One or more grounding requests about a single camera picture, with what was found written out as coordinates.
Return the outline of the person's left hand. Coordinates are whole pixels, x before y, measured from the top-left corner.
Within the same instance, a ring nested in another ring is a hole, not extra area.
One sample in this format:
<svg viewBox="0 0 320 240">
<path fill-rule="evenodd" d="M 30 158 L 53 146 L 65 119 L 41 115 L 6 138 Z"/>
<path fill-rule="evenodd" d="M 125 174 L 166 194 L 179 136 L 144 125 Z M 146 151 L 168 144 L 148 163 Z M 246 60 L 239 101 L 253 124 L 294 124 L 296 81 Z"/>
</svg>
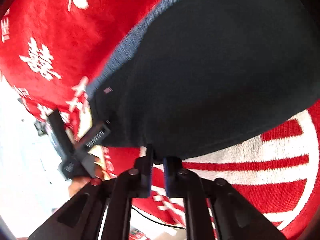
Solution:
<svg viewBox="0 0 320 240">
<path fill-rule="evenodd" d="M 109 180 L 110 176 L 106 169 L 103 146 L 94 146 L 89 153 L 95 158 L 95 178 Z M 72 198 L 90 181 L 90 177 L 75 177 L 68 187 L 69 197 Z"/>
</svg>

